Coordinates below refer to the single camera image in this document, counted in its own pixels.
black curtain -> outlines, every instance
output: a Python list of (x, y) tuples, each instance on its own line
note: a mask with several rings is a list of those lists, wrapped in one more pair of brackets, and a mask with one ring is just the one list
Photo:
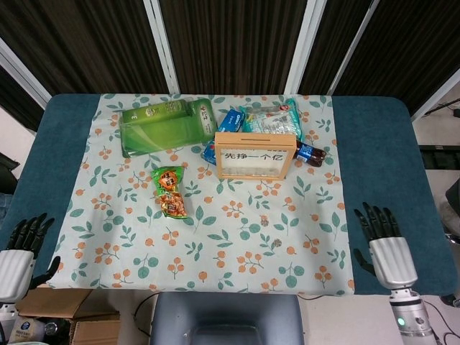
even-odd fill
[(394, 96), (410, 113), (460, 68), (458, 1), (382, 0), (335, 95)]
[(161, 0), (182, 93), (283, 93), (306, 0)]
[(300, 94), (328, 92), (371, 3), (372, 0), (328, 0), (300, 83)]
[(52, 94), (167, 93), (142, 0), (0, 1), (0, 37)]
[(1, 66), (0, 107), (26, 128), (37, 131), (43, 109)]

chair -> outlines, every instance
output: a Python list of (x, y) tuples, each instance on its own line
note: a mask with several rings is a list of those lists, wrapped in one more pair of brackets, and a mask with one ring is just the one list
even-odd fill
[(304, 345), (297, 296), (161, 293), (151, 345)]

bottle label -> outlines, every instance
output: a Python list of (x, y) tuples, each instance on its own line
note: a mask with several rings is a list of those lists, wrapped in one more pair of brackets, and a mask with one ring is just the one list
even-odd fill
[(313, 153), (313, 147), (310, 145), (302, 145), (297, 153), (297, 158), (307, 162), (311, 158), (311, 154)]

snack bag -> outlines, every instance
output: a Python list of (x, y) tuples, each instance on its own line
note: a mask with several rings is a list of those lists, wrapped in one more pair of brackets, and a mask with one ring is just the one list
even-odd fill
[(159, 167), (152, 171), (153, 183), (157, 188), (157, 197), (161, 200), (161, 210), (165, 217), (187, 218), (184, 200), (179, 193), (183, 173), (183, 167)]
[(299, 114), (294, 98), (287, 99), (279, 106), (252, 108), (240, 106), (244, 114), (243, 132), (252, 133), (293, 133), (302, 139)]
[[(222, 121), (221, 125), (218, 127), (217, 131), (237, 132), (239, 131), (239, 127), (242, 126), (243, 119), (244, 115), (242, 113), (230, 109), (230, 111), (227, 113), (224, 120)], [(216, 151), (214, 149), (214, 139), (212, 139), (208, 143), (203, 153), (201, 154), (201, 158), (203, 158), (206, 162), (216, 165)]]

blue snack package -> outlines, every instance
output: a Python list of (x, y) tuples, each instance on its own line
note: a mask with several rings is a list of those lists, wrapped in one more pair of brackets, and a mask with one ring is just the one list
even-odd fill
[(299, 114), (294, 98), (279, 106), (240, 106), (244, 114), (243, 132), (251, 133), (293, 133), (302, 140)]
[[(230, 111), (225, 116), (224, 120), (222, 121), (221, 125), (218, 127), (218, 132), (237, 132), (239, 128), (242, 126), (242, 122), (244, 119), (243, 113), (239, 111), (230, 109)], [(214, 139), (212, 139), (206, 148), (204, 149), (203, 153), (201, 154), (201, 158), (203, 158), (206, 162), (211, 163), (212, 165), (216, 165), (216, 151), (214, 149)]]

